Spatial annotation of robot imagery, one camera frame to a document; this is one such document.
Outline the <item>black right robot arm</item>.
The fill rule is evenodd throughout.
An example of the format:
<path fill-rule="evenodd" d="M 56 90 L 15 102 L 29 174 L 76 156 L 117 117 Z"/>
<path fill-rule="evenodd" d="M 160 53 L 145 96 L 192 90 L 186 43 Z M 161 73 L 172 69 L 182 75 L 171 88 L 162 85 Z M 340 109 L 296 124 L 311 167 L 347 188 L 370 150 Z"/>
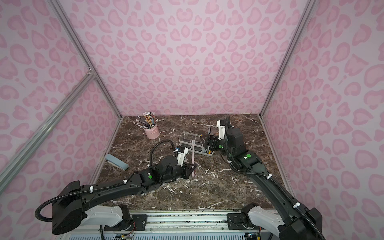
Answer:
<path fill-rule="evenodd" d="M 246 228 L 259 226 L 281 240 L 323 240 L 323 217 L 316 209 L 289 193 L 267 169 L 262 159 L 246 148 L 240 129 L 230 118 L 217 121 L 218 133 L 200 137 L 204 148 L 220 151 L 230 168 L 253 181 L 275 207 L 277 214 L 266 213 L 260 206 L 248 204 L 241 212 Z"/>

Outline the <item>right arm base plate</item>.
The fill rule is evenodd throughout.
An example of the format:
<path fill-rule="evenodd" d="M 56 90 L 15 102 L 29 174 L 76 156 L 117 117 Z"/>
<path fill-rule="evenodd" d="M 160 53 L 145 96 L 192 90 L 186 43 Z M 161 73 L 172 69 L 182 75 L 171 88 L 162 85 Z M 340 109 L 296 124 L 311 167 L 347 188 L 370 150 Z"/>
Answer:
<path fill-rule="evenodd" d="M 227 224 L 229 230 L 253 230 L 255 227 L 241 212 L 227 214 Z"/>

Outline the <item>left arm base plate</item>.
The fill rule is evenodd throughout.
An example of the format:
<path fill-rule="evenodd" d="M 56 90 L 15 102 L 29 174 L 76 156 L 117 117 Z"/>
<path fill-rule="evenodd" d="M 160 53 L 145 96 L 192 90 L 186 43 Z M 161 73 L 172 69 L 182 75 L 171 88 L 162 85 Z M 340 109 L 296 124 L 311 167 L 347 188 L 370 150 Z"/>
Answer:
<path fill-rule="evenodd" d="M 144 231 L 147 225 L 148 215 L 123 216 L 121 222 L 114 226 L 115 231 Z"/>

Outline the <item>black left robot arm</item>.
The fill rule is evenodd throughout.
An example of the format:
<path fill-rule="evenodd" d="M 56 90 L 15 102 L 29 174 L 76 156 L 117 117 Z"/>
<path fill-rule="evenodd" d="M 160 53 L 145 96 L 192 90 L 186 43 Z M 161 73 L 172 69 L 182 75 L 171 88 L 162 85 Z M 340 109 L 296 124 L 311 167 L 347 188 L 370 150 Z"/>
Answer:
<path fill-rule="evenodd" d="M 166 142 L 170 143 L 173 152 L 155 164 L 154 152 Z M 98 205 L 126 196 L 145 194 L 179 178 L 188 179 L 197 165 L 180 164 L 178 157 L 181 153 L 171 140 L 162 140 L 151 149 L 148 168 L 135 171 L 125 179 L 104 184 L 80 185 L 79 181 L 71 182 L 58 196 L 38 206 L 35 218 L 52 223 L 54 235 L 68 233 L 79 227 L 89 216 L 88 210 Z"/>

